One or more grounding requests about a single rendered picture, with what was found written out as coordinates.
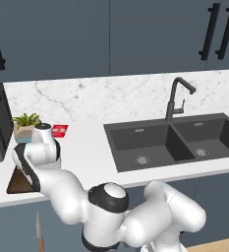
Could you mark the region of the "wide grey-blue cupboard door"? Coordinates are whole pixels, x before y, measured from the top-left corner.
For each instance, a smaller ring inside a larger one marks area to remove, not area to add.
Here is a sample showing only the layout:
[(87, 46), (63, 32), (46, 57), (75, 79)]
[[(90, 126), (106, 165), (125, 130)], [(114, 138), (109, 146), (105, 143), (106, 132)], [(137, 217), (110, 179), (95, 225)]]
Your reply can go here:
[(0, 83), (109, 74), (109, 0), (0, 0)]

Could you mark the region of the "black kitchen tap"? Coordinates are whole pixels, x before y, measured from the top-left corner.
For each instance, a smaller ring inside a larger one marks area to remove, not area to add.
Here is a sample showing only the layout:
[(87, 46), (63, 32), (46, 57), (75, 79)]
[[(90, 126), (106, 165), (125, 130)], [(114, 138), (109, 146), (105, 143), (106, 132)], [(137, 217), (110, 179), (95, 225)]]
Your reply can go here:
[(190, 83), (188, 83), (186, 80), (184, 80), (181, 77), (177, 77), (172, 84), (170, 99), (167, 104), (167, 110), (166, 110), (166, 116), (165, 120), (167, 122), (171, 121), (174, 114), (182, 114), (184, 112), (184, 102), (182, 102), (182, 106), (180, 108), (175, 107), (175, 96), (177, 91), (177, 85), (181, 84), (183, 87), (185, 87), (191, 95), (193, 95), (196, 92), (196, 88), (192, 86)]

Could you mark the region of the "grey-blue base cupboard front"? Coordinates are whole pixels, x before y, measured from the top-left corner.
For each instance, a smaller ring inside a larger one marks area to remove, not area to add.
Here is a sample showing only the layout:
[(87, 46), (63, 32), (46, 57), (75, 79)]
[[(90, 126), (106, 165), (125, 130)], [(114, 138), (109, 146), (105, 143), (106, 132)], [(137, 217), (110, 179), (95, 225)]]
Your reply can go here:
[(44, 252), (85, 252), (82, 226), (62, 223), (48, 201), (0, 208), (0, 252), (39, 252), (36, 213), (41, 218)]
[(229, 173), (169, 182), (206, 211), (206, 223), (197, 233), (182, 232), (185, 247), (229, 238)]

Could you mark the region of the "brown wooden cutting board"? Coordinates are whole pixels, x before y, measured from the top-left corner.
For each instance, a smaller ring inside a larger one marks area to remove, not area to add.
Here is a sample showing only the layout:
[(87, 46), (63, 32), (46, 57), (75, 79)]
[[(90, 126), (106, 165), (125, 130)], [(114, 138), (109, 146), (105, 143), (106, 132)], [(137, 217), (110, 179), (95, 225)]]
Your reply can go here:
[(23, 194), (33, 193), (34, 190), (31, 187), (28, 180), (25, 178), (23, 172), (16, 166), (11, 179), (7, 187), (8, 194)]

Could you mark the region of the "red flat packet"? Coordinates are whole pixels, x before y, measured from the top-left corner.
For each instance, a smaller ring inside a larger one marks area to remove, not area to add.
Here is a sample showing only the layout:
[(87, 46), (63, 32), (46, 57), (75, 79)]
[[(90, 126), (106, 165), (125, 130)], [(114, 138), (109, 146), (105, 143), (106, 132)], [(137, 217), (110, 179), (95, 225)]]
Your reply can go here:
[(53, 138), (64, 138), (67, 132), (68, 126), (66, 124), (55, 124), (52, 127)]

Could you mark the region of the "green plant in pot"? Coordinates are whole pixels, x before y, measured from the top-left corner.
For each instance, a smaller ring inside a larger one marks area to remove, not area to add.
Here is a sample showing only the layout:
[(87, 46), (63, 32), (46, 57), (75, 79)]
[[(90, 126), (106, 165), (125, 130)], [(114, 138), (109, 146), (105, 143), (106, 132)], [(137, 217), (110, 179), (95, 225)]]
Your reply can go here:
[(14, 117), (14, 137), (17, 143), (27, 143), (31, 140), (32, 130), (36, 125), (41, 123), (36, 113)]

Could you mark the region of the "dark grey double sink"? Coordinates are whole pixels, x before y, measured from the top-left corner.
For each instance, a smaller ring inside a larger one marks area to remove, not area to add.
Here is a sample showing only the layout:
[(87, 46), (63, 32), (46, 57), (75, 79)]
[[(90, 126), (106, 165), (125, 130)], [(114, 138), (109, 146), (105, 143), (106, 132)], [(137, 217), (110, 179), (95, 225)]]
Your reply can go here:
[(119, 172), (229, 158), (229, 117), (224, 113), (106, 124)]

